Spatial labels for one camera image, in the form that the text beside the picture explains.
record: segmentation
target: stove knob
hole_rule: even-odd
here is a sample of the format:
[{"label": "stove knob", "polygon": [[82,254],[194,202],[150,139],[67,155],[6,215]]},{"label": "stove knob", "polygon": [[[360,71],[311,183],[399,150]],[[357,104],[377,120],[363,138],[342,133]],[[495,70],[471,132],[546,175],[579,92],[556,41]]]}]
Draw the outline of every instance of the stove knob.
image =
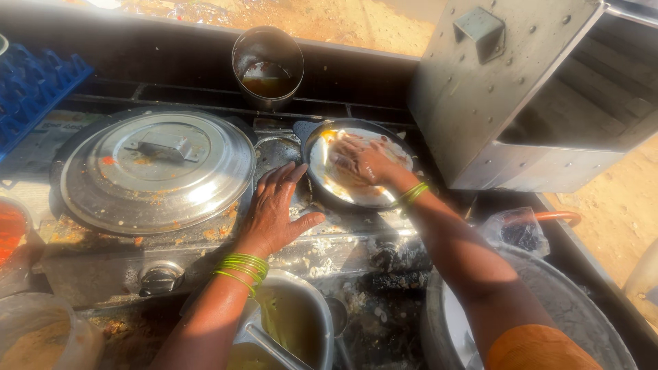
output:
[{"label": "stove knob", "polygon": [[158,266],[148,270],[141,278],[140,297],[169,293],[178,288],[185,275],[170,266]]}]

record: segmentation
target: oil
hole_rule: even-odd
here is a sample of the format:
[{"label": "oil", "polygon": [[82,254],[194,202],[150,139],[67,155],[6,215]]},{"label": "oil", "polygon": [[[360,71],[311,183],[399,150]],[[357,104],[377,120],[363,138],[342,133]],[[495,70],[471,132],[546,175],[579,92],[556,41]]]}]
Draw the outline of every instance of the oil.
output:
[{"label": "oil", "polygon": [[297,80],[280,65],[258,62],[247,69],[242,84],[258,96],[275,98],[288,95],[295,88]]},{"label": "oil", "polygon": [[295,88],[295,80],[290,77],[248,77],[242,78],[247,90],[262,97],[282,97]]},{"label": "oil", "polygon": [[[322,326],[320,312],[304,291],[289,286],[262,286],[256,301],[261,305],[263,329],[285,349],[314,369],[320,367]],[[227,370],[285,370],[265,350],[253,343],[231,349]]]}]

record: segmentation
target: ladle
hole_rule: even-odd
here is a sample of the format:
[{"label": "ladle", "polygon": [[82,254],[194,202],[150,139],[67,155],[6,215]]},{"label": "ladle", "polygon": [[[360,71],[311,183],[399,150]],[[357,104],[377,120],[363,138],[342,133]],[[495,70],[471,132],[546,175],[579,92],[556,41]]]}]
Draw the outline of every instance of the ladle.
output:
[{"label": "ladle", "polygon": [[289,370],[313,370],[297,358],[295,355],[288,352],[277,343],[272,337],[263,330],[261,323],[261,305],[255,300],[247,300],[240,323],[238,324],[238,332],[233,344],[238,343],[254,343],[262,349],[266,350],[272,357],[279,361],[286,369]]},{"label": "ladle", "polygon": [[331,311],[331,320],[334,324],[334,340],[338,347],[338,352],[340,352],[340,357],[342,357],[343,364],[347,370],[354,370],[354,364],[347,353],[347,347],[345,347],[345,341],[343,340],[343,331],[347,327],[347,307],[345,307],[345,304],[341,300],[335,297],[325,297],[324,300],[329,305],[329,311]]}]

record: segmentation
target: orange sari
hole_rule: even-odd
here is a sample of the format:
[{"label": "orange sari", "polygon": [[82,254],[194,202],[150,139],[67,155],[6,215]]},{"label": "orange sari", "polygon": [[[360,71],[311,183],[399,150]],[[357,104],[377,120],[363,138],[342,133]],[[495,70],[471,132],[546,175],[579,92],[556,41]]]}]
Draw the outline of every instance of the orange sari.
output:
[{"label": "orange sari", "polygon": [[602,370],[559,329],[522,325],[504,332],[489,349],[486,370]]}]

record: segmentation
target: bangle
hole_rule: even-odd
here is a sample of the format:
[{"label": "bangle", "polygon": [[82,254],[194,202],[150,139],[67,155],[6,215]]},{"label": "bangle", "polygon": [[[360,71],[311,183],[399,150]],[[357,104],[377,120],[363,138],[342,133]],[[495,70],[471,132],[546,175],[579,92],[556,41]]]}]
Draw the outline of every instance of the bangle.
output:
[{"label": "bangle", "polygon": [[[223,269],[235,270],[241,273],[244,273],[253,279],[253,283],[249,284],[243,279],[233,275],[232,273],[222,271]],[[215,265],[215,268],[212,271],[212,275],[220,274],[227,277],[232,277],[237,281],[240,281],[242,284],[245,284],[249,290],[249,297],[253,298],[256,295],[256,289],[263,283],[263,280],[267,276],[270,266],[263,259],[258,258],[254,255],[246,253],[229,253]]]},{"label": "bangle", "polygon": [[415,185],[413,188],[407,190],[402,196],[393,202],[393,206],[399,205],[400,203],[404,203],[404,205],[411,206],[413,202],[416,200],[416,198],[421,195],[425,190],[429,189],[430,187],[427,186],[424,182],[419,182],[417,185]]}]

